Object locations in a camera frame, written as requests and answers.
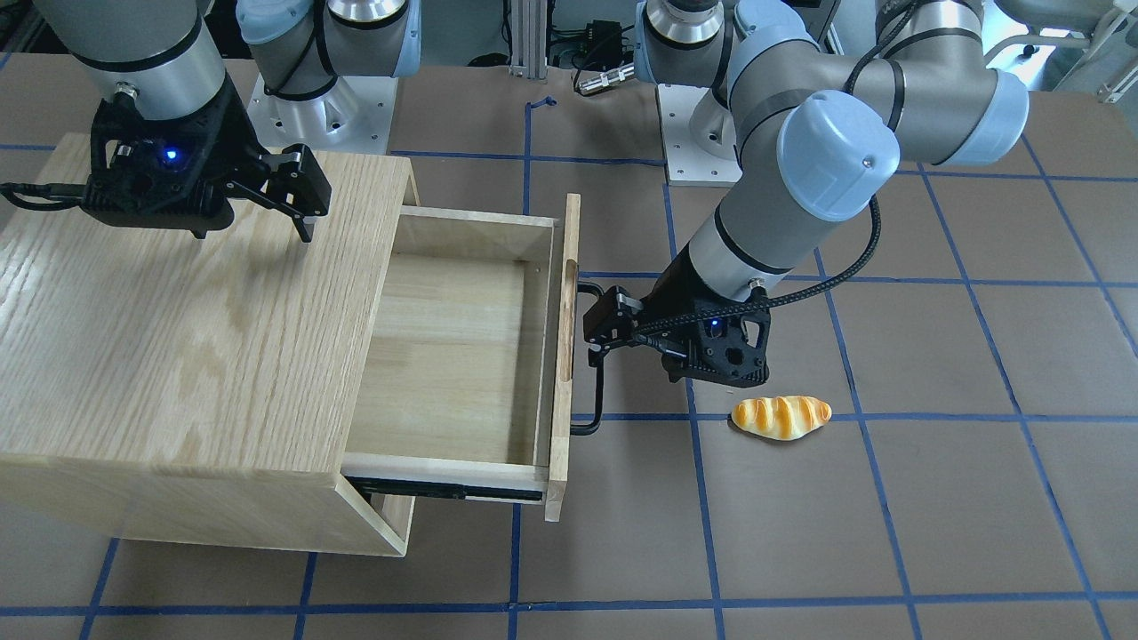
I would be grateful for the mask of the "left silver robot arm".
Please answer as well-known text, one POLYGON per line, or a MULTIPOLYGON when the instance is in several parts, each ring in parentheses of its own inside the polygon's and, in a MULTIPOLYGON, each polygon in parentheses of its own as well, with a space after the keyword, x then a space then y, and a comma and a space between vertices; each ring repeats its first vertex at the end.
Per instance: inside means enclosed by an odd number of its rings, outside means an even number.
POLYGON ((772 309, 843 284, 877 249, 899 163, 988 165, 1022 134, 1026 87, 983 59, 979 1, 881 1, 877 44, 827 54, 783 1, 642 1, 637 77, 702 87, 741 175, 643 300, 597 292, 589 367, 660 353, 671 381, 767 380, 772 309))

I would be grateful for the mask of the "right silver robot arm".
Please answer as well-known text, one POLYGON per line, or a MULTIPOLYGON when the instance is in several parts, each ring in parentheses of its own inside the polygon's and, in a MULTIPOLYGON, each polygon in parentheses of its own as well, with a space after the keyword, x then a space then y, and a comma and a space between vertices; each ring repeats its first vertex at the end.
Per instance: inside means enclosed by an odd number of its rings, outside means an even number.
POLYGON ((358 120, 347 77, 413 76, 419 1, 239 1, 236 23, 287 146, 259 143, 196 1, 38 1, 46 24, 88 69, 101 101, 80 184, 5 183, 31 211, 80 208, 118 228, 203 239, 233 223, 232 199, 283 213, 302 243, 333 188, 312 143, 358 120))

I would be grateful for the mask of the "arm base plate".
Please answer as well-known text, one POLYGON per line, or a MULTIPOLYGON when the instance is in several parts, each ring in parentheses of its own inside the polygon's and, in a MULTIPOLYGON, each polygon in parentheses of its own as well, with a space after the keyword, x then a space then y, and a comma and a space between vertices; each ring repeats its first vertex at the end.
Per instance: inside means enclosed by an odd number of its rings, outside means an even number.
POLYGON ((263 77, 257 77, 247 114, 259 143, 269 148, 305 143, 314 150, 382 156, 399 84, 398 77, 338 77, 324 96, 289 101, 265 95, 263 77))
POLYGON ((660 84, 657 98, 669 184, 734 184, 742 174, 734 150, 734 121, 714 91, 660 84))

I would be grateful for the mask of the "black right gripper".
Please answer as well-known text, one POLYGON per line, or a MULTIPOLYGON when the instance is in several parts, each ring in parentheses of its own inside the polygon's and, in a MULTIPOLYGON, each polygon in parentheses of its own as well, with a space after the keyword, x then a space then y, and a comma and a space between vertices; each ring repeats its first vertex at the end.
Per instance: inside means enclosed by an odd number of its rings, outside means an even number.
POLYGON ((181 229, 203 239, 233 222, 230 198, 278 211, 312 243, 333 187, 304 143, 281 153, 258 141, 236 89, 183 117, 146 120, 141 93, 119 89, 91 125, 81 210, 112 227, 181 229))

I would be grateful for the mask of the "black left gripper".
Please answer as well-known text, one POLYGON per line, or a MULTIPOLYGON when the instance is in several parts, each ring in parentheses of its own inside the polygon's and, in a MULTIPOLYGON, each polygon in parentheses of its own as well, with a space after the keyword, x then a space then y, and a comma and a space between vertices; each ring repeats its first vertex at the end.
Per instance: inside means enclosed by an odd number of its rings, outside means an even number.
POLYGON ((637 333, 650 333, 655 340, 670 344, 669 352, 661 356, 670 381, 691 378, 731 388, 754 388, 769 377, 765 340, 772 331, 772 312, 757 309, 745 315, 723 315, 725 307, 739 303, 703 284, 688 251, 682 251, 643 300, 620 286, 597 296, 582 318, 582 338, 597 345, 587 348, 587 364, 603 367, 615 346, 629 343, 637 328, 637 333), (644 328, 670 317, 710 311, 717 314, 695 323, 671 325, 655 333, 644 328))

